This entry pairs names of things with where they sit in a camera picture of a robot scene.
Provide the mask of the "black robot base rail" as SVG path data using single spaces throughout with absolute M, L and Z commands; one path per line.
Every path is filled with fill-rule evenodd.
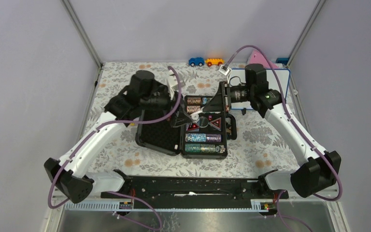
M 257 179 L 129 175 L 124 181 L 120 194 L 155 209 L 250 209 L 254 200 L 271 204 L 279 194 Z

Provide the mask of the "white orange whiteboard marker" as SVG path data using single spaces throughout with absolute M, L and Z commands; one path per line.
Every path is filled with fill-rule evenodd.
M 198 121 L 199 118 L 200 118 L 200 115 L 203 113 L 203 110 L 200 109 L 198 111 L 195 111 L 193 112 L 190 116 L 191 116 L 191 119 L 194 120 L 194 121 Z

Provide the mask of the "blue framed whiteboard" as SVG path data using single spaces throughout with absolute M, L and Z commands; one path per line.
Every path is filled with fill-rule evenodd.
M 282 92 L 281 95 L 284 96 L 285 100 L 287 101 L 287 94 L 289 90 L 289 80 L 290 80 L 290 70 L 288 69 L 276 69 L 275 70 L 281 87 Z M 231 86 L 236 86 L 238 84 L 245 83 L 245 70 L 243 68 L 234 68 L 231 70 L 230 78 L 228 78 L 229 83 Z M 269 82 L 269 88 L 279 90 L 279 86 L 277 84 L 276 78 L 274 73 L 271 69 L 267 69 L 267 80 Z

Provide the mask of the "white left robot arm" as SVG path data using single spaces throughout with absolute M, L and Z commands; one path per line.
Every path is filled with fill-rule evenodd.
M 181 79 L 172 66 L 168 69 L 167 84 L 157 81 L 150 71 L 136 71 L 129 85 L 110 98 L 88 133 L 59 159 L 49 158 L 44 163 L 51 180 L 49 208 L 67 201 L 80 203 L 91 194 L 107 191 L 120 199 L 129 196 L 131 187 L 118 173 L 90 173 L 88 169 L 113 137 L 130 124 L 156 124 L 180 112 Z

